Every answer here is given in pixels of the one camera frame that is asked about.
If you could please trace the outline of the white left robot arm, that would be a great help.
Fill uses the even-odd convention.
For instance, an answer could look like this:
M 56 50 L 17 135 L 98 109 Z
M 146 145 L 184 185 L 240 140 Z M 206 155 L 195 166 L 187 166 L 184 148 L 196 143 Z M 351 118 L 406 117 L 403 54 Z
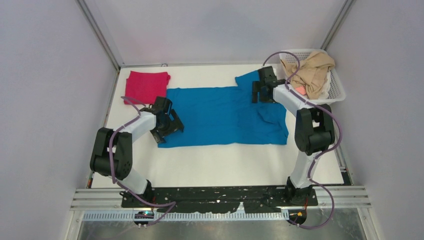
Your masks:
M 167 136 L 182 132 L 184 125 L 166 97 L 158 96 L 153 104 L 136 111 L 129 122 L 97 131 L 89 166 L 93 172 L 128 188 L 134 193 L 136 203 L 148 207 L 153 202 L 154 191 L 151 182 L 133 168 L 133 144 L 148 133 L 157 144 L 164 144 Z

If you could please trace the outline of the blue t shirt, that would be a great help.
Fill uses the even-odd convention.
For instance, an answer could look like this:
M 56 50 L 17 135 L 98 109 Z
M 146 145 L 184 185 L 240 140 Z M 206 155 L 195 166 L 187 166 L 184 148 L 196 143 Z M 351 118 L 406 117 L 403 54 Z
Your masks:
M 167 97 L 184 125 L 159 148 L 248 144 L 286 145 L 286 109 L 279 103 L 252 102 L 257 71 L 237 76 L 236 86 L 172 88 Z

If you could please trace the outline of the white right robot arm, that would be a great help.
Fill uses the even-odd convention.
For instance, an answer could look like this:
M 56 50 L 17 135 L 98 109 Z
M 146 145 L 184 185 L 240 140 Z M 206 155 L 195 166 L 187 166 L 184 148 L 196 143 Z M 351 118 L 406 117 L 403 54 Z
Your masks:
M 295 116 L 294 141 L 299 150 L 295 167 L 287 178 L 284 197 L 299 205 L 312 192 L 312 177 L 321 155 L 335 142 L 331 108 L 316 105 L 301 96 L 284 79 L 278 79 L 271 66 L 257 70 L 252 83 L 253 103 L 278 103 Z

